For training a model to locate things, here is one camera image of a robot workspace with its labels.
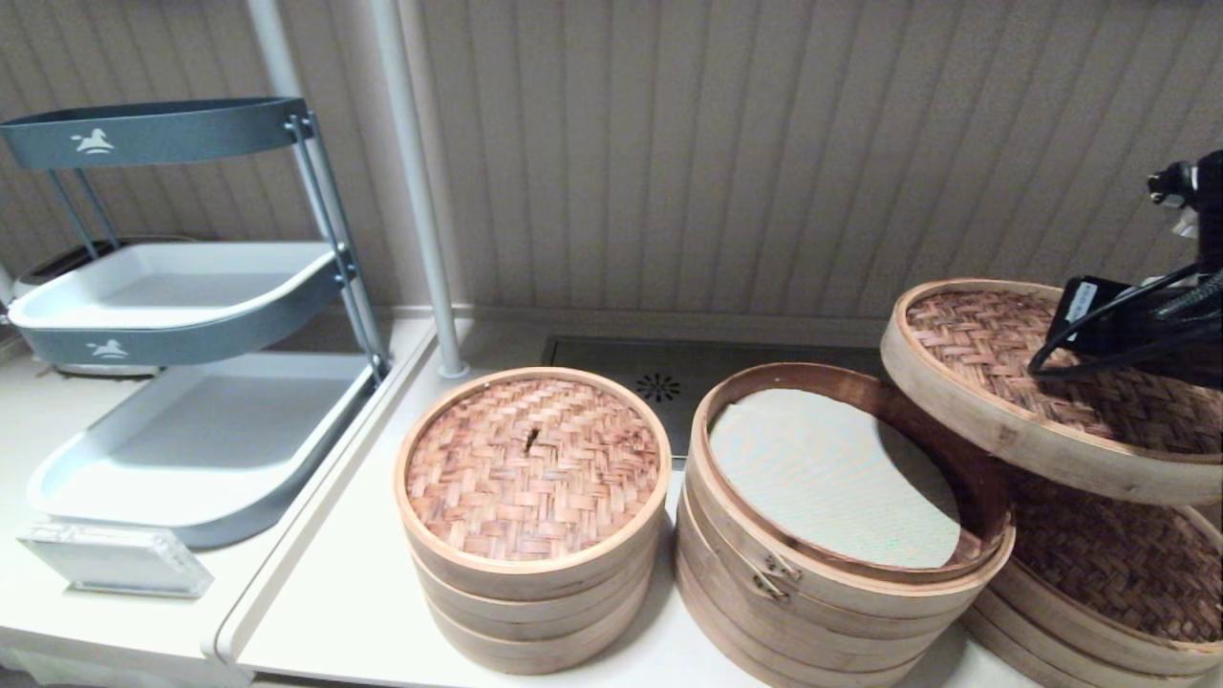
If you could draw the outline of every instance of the white countertop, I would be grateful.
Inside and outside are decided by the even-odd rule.
[[[543,325],[460,323],[473,376],[537,365],[549,334]],[[279,589],[245,645],[242,667],[285,676],[260,686],[290,686],[291,676],[378,686],[761,686],[701,633],[660,555],[645,610],[612,648],[593,660],[549,676],[510,676],[459,654],[426,607],[391,496],[395,453],[416,419],[462,381],[435,375],[433,359],[411,381],[347,489],[327,514],[308,549]],[[668,508],[674,516],[682,473],[674,477]],[[955,624],[899,688],[1020,688],[1036,683],[977,645]],[[1223,687],[1218,671],[1200,687]]]
[[[430,331],[429,324],[401,320],[395,339],[415,346],[413,340]],[[45,521],[27,506],[29,475],[59,445],[142,385],[67,379],[28,354],[0,364],[0,533]],[[316,474],[302,490],[303,497],[320,478]],[[168,666],[160,661],[166,659],[219,666],[216,633],[286,527],[281,522],[236,545],[198,554],[215,577],[198,600],[68,590],[57,573],[11,535],[0,536],[0,648],[83,661],[147,656],[154,666]]]

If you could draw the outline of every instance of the black cable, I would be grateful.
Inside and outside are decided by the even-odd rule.
[[[1065,343],[1071,336],[1074,336],[1087,324],[1098,320],[1099,318],[1107,315],[1108,313],[1124,306],[1125,303],[1129,303],[1130,301],[1141,298],[1142,296],[1146,296],[1152,291],[1163,288],[1169,284],[1180,281],[1181,279],[1185,279],[1186,276],[1194,274],[1196,270],[1197,270],[1197,263],[1185,265],[1177,271],[1161,276],[1159,279],[1152,281],[1151,284],[1146,284],[1144,286],[1135,288],[1134,291],[1123,293],[1117,298],[1113,298],[1112,301],[1104,303],[1103,306],[1088,312],[1081,318],[1071,321],[1069,325],[1066,325],[1065,329],[1057,332],[1052,339],[1046,341],[1044,347],[1041,347],[1041,349],[1036,352],[1036,354],[1032,357],[1032,360],[1027,363],[1029,375],[1036,379],[1054,379],[1054,378],[1066,378],[1071,375],[1081,375],[1084,373],[1092,373],[1096,370],[1104,370],[1109,368],[1118,368],[1142,360],[1141,358],[1134,358],[1135,356],[1142,358],[1150,357],[1151,353],[1170,347],[1173,346],[1173,343],[1183,343],[1184,341],[1197,339],[1200,336],[1206,336],[1207,334],[1211,334],[1211,330],[1219,329],[1217,324],[1214,326],[1205,325],[1203,328],[1201,328],[1203,330],[1201,332],[1199,332],[1197,329],[1190,330],[1188,332],[1183,331],[1174,335],[1170,339],[1153,341],[1151,343],[1144,343],[1144,346],[1141,347],[1136,347],[1128,352],[1121,352],[1120,354],[1106,357],[1103,359],[1098,359],[1087,364],[1077,364],[1073,367],[1057,368],[1057,369],[1041,368],[1044,365],[1044,362],[1047,362],[1049,357],[1053,356],[1053,352],[1057,352],[1063,346],[1063,343]],[[1186,334],[1194,334],[1194,336],[1181,339]]]

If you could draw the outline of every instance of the white label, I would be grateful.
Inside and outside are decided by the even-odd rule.
[[[1080,281],[1079,288],[1074,292],[1074,299],[1070,301],[1070,307],[1066,308],[1066,321],[1074,321],[1082,315],[1087,314],[1091,309],[1091,302],[1096,298],[1096,292],[1099,287],[1091,281]],[[1066,341],[1074,341],[1079,336],[1079,332],[1074,332],[1066,337]]]

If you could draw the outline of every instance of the metal rod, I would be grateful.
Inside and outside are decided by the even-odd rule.
[[[106,233],[106,238],[110,240],[110,247],[119,249],[119,235],[115,233],[115,227],[110,224],[110,218],[102,209],[102,203],[98,200],[98,194],[93,192],[93,185],[89,183],[88,177],[84,176],[84,170],[81,167],[73,167],[73,172],[77,175],[77,181],[81,187],[84,188],[84,196],[89,199],[89,204],[93,205],[93,211],[102,220],[102,230]]]
[[[89,232],[84,229],[84,222],[81,221],[81,215],[76,211],[76,205],[68,198],[68,192],[64,189],[64,182],[55,174],[55,170],[46,170],[48,176],[51,177],[51,183],[55,185],[55,191],[60,193],[60,200],[64,200],[64,207],[68,209],[68,218],[72,219],[72,226],[76,227],[77,233],[81,235],[81,241],[84,243],[84,249],[89,252],[89,257],[94,260],[98,259],[98,248],[93,244],[93,238]]]
[[[396,0],[373,2],[374,27],[378,32],[378,51],[382,56],[386,95],[390,101],[391,120],[399,142],[399,158],[407,180],[407,193],[412,205],[412,224],[421,246],[424,280],[429,286],[433,319],[438,328],[438,349],[442,352],[443,378],[462,378],[470,368],[459,351],[454,308],[450,303],[450,285],[446,280],[438,224],[433,214],[433,194],[429,189],[424,161],[424,143],[416,119],[416,100],[412,95],[412,75],[407,68],[404,48],[402,24]]]
[[[314,218],[318,220],[319,231],[323,233],[323,237],[331,243],[331,251],[335,254],[335,264],[339,269],[340,282],[342,284],[340,295],[344,298],[344,307],[349,310],[349,320],[352,324],[352,332],[357,337],[357,346],[361,347],[366,358],[369,359],[369,365],[374,374],[374,381],[378,385],[382,385],[384,359],[380,354],[377,354],[373,351],[366,321],[361,315],[361,309],[357,307],[357,299],[353,290],[351,288],[353,280],[350,277],[349,265],[346,265],[344,260],[344,254],[349,246],[340,243],[335,235],[335,229],[331,225],[331,216],[327,211],[327,205],[323,203],[323,191],[319,187],[318,175],[314,171],[314,164],[311,160],[309,149],[306,147],[306,131],[302,128],[301,119],[297,115],[290,115],[289,127],[292,130],[294,137],[297,139],[294,144],[294,152],[301,159],[301,167],[303,170],[303,176],[306,177],[306,197],[309,199],[311,209],[314,210]]]
[[[344,203],[339,200],[339,189],[335,188],[335,172],[331,170],[331,159],[327,154],[327,143],[323,141],[323,128],[318,121],[318,112],[308,110],[308,115],[309,121],[307,123],[309,125],[311,132],[314,134],[314,139],[306,142],[306,150],[309,152],[311,144],[313,143],[316,145],[314,152],[318,153],[318,161],[322,167],[320,171],[323,172],[319,175],[322,177],[320,183],[323,185],[324,191],[323,207],[327,208],[328,216],[331,219],[331,230],[335,231],[339,235],[340,241],[347,246],[349,257],[352,259],[352,266],[357,274],[357,277],[352,280],[350,286],[353,288],[355,296],[357,297],[357,309],[361,312],[361,318],[367,325],[366,336],[369,340],[374,353],[383,359],[389,359],[386,348],[382,340],[382,334],[378,331],[378,320],[374,318],[373,308],[369,304],[369,296],[366,293],[366,273],[357,257],[357,243],[352,240],[352,235],[349,232],[349,215],[344,209]],[[325,192],[328,191],[328,186],[330,186],[330,196],[335,198],[334,204],[327,203],[328,193]]]

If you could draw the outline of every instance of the bamboo steamer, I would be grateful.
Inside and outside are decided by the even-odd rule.
[[[1051,480],[1117,500],[1223,500],[1223,392],[1134,369],[1041,384],[1060,288],[987,279],[916,286],[883,335],[888,374],[974,445]],[[1051,367],[1077,363],[1057,352]]]
[[[1009,474],[1021,530],[1011,562],[976,602],[993,627],[983,644],[1011,661],[1013,648],[999,651],[989,635],[1003,633],[1101,687],[1188,686],[1223,664],[1223,535],[1207,519]],[[1015,664],[1025,673],[1029,665]]]
[[[637,396],[537,368],[454,390],[400,450],[395,496],[445,637],[543,673],[609,645],[645,599],[670,447]]]
[[[815,392],[885,422],[951,485],[961,533],[947,565],[856,561],[768,522],[718,469],[709,429],[763,390]],[[709,639],[773,686],[892,686],[920,661],[1005,565],[1015,528],[999,467],[887,385],[812,364],[759,367],[701,402],[676,521],[681,596]]]

